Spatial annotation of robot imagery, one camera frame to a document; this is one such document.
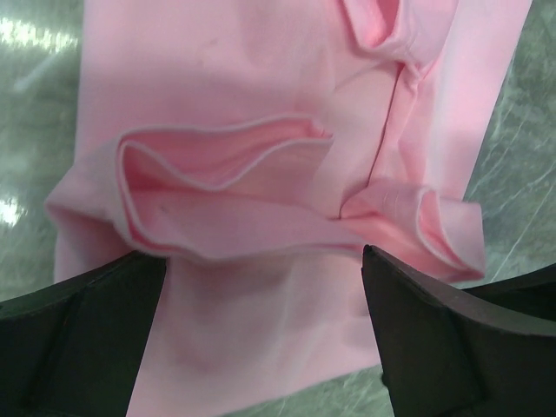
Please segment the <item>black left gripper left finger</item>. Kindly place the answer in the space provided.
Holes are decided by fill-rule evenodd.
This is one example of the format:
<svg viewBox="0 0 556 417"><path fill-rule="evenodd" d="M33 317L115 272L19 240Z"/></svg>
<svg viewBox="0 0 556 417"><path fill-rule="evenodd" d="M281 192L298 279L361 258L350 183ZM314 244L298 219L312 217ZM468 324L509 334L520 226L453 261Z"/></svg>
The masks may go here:
<svg viewBox="0 0 556 417"><path fill-rule="evenodd" d="M3 416L124 416L166 261L131 252L1 303Z"/></svg>

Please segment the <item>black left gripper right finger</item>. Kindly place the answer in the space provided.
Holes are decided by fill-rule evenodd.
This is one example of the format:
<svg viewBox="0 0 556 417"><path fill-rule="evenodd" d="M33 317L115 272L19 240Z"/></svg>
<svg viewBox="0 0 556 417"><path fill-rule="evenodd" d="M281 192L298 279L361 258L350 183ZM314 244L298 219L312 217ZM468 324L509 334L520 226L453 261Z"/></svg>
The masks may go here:
<svg viewBox="0 0 556 417"><path fill-rule="evenodd" d="M554 415L554 266L459 289L367 246L361 274L396 415Z"/></svg>

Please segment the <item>pink t-shirt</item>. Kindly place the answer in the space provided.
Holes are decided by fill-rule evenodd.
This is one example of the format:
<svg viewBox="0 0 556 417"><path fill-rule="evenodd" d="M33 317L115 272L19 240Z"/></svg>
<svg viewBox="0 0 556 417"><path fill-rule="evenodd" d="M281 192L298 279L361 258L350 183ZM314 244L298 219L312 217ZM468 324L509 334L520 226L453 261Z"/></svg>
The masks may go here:
<svg viewBox="0 0 556 417"><path fill-rule="evenodd" d="M168 261L128 413L216 416L379 360L375 245L481 278L463 196L528 1L88 1L65 280Z"/></svg>

